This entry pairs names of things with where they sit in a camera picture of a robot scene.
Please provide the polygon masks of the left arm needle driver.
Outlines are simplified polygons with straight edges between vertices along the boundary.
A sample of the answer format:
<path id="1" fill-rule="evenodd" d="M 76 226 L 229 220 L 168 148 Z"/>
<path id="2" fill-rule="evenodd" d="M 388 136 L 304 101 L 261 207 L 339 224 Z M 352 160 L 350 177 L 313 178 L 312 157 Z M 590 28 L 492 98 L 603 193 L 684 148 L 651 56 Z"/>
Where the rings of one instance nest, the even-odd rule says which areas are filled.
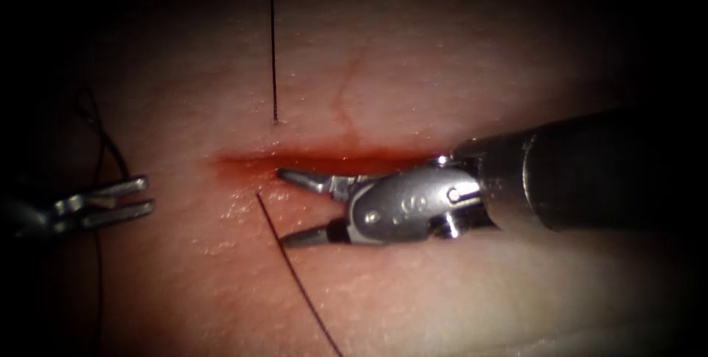
<path id="1" fill-rule="evenodd" d="M 82 211 L 87 206 L 84 194 L 57 200 L 33 201 L 10 196 L 11 235 L 66 235 L 83 228 Z"/>

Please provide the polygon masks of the right arm needle driver jaw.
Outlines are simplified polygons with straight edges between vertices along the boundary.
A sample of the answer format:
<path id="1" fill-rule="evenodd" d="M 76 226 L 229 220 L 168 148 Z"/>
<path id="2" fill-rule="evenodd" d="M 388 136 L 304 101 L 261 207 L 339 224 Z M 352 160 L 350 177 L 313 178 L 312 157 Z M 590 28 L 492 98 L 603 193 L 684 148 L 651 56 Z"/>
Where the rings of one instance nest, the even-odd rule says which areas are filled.
<path id="1" fill-rule="evenodd" d="M 277 177 L 289 184 L 318 194 L 329 194 L 333 200 L 347 200 L 359 176 L 337 176 L 291 168 L 278 168 Z"/>
<path id="2" fill-rule="evenodd" d="M 280 238 L 280 243 L 286 248 L 300 248 L 327 244 L 348 244 L 350 236 L 347 222 L 343 218 L 332 220 L 325 225 L 293 232 Z"/>

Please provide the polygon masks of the right arm needle driver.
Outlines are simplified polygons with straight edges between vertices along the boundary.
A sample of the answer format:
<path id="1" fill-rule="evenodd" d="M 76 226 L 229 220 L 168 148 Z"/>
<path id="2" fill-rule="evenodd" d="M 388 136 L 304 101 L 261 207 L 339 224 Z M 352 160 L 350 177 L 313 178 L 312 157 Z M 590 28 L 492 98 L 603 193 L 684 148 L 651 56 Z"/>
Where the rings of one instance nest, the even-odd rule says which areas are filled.
<path id="1" fill-rule="evenodd" d="M 363 186 L 347 199 L 344 219 L 347 241 L 359 245 L 455 239 L 492 224 L 476 164 L 451 156 Z"/>

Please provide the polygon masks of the left arm needle driver jaw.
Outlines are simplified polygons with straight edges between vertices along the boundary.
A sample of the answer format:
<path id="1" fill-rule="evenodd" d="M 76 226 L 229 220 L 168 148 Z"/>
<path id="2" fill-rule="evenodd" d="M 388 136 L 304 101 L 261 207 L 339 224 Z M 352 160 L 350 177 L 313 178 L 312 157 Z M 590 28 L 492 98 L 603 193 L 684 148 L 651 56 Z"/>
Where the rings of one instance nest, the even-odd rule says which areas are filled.
<path id="1" fill-rule="evenodd" d="M 88 205 L 117 205 L 121 198 L 140 193 L 147 188 L 147 176 L 134 176 L 91 187 L 83 192 L 83 202 Z"/>
<path id="2" fill-rule="evenodd" d="M 84 229 L 101 229 L 136 220 L 154 211 L 154 200 L 134 202 L 114 208 L 98 209 L 83 216 Z"/>

